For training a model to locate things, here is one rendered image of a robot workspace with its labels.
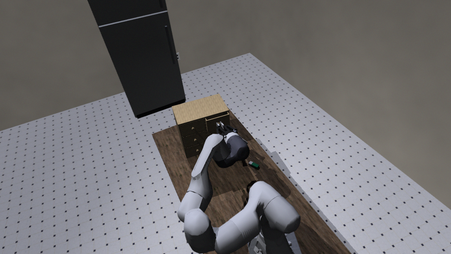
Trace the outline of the small dark brown chest of drawers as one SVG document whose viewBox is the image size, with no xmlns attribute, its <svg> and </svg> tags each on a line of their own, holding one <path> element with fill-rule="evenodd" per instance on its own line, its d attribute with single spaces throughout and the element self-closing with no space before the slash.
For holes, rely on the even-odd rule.
<svg viewBox="0 0 451 254">
<path fill-rule="evenodd" d="M 189 101 L 188 103 L 182 103 L 179 105 L 172 106 L 173 114 L 175 117 L 176 125 L 179 131 L 179 136 L 181 143 L 183 143 L 183 138 L 185 136 L 182 136 L 180 127 L 178 125 L 185 124 L 188 122 L 192 122 L 198 119 L 202 119 L 204 121 L 206 137 L 207 137 L 207 129 L 206 129 L 206 123 L 205 118 L 209 116 L 213 116 L 215 114 L 220 114 L 223 112 L 229 112 L 229 108 L 226 106 L 224 101 L 222 100 L 220 94 L 208 96 L 205 98 L 197 99 L 194 101 Z M 208 137 L 207 137 L 208 138 Z M 184 146 L 184 143 L 182 144 L 185 154 L 186 150 Z M 186 154 L 187 157 L 187 154 Z M 188 158 L 188 157 L 187 157 Z"/>
</svg>

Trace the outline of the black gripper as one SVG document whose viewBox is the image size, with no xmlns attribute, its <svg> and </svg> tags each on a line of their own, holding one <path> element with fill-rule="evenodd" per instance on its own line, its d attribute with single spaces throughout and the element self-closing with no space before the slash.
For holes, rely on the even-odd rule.
<svg viewBox="0 0 451 254">
<path fill-rule="evenodd" d="M 230 125 L 225 126 L 224 124 L 222 124 L 222 122 L 220 122 L 220 124 L 221 124 L 221 127 L 218 123 L 216 123 L 216 125 L 217 125 L 216 131 L 217 131 L 217 134 L 219 134 L 219 131 L 220 131 L 222 133 L 221 135 L 223 136 L 223 138 L 224 138 L 224 136 L 226 136 L 227 134 L 229 134 L 231 132 L 238 133 L 236 128 L 233 128 Z"/>
</svg>

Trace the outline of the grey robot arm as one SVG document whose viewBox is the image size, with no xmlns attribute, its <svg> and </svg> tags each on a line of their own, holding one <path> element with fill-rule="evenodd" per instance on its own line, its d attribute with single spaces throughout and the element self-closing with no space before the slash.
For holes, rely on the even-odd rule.
<svg viewBox="0 0 451 254">
<path fill-rule="evenodd" d="M 224 138 L 212 134 L 204 143 L 191 173 L 189 188 L 177 211 L 180 221 L 184 222 L 186 240 L 196 253 L 231 254 L 258 236 L 253 249 L 255 254 L 294 254 L 286 234 L 298 229 L 300 215 L 264 181 L 253 184 L 245 208 L 219 228 L 213 227 L 204 213 L 213 196 L 208 173 L 211 159 L 220 168 L 230 167 L 236 161 L 248 158 L 247 144 L 235 132 Z"/>
</svg>

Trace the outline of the brown wooden drawer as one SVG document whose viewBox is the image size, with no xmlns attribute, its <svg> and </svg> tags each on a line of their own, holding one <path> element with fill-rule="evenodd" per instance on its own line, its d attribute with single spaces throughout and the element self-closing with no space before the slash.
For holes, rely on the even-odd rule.
<svg viewBox="0 0 451 254">
<path fill-rule="evenodd" d="M 194 133 L 194 134 L 182 137 L 182 138 L 183 138 L 183 143 L 184 143 L 185 147 L 204 142 L 207 139 L 205 131 L 197 132 L 197 133 Z"/>
<path fill-rule="evenodd" d="M 204 121 L 198 119 L 192 122 L 179 125 L 182 136 L 205 130 Z"/>
<path fill-rule="evenodd" d="M 217 131 L 216 130 L 212 130 L 212 131 L 209 131 L 209 132 L 207 131 L 207 137 L 212 135 L 212 134 L 217 134 Z"/>
<path fill-rule="evenodd" d="M 215 130 L 217 128 L 216 123 L 218 123 L 221 127 L 220 122 L 222 122 L 222 124 L 226 125 L 230 125 L 230 116 L 229 116 L 229 112 L 223 112 L 220 114 L 215 114 L 213 116 L 209 116 L 205 118 L 205 123 L 206 123 L 206 129 L 207 131 L 212 131 Z"/>
<path fill-rule="evenodd" d="M 205 142 L 185 148 L 187 157 L 200 154 L 203 149 L 204 143 Z"/>
</svg>

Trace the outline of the green and white eraser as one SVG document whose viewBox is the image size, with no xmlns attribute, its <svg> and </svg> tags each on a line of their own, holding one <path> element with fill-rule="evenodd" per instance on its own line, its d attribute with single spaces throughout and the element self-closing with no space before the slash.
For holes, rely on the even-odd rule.
<svg viewBox="0 0 451 254">
<path fill-rule="evenodd" d="M 253 166 L 253 167 L 255 167 L 255 168 L 258 168 L 258 167 L 259 167 L 259 165 L 258 165 L 258 164 L 256 164 L 256 163 L 253 163 L 252 161 L 250 161 L 250 162 L 249 162 L 249 165 L 251 165 L 251 166 Z"/>
</svg>

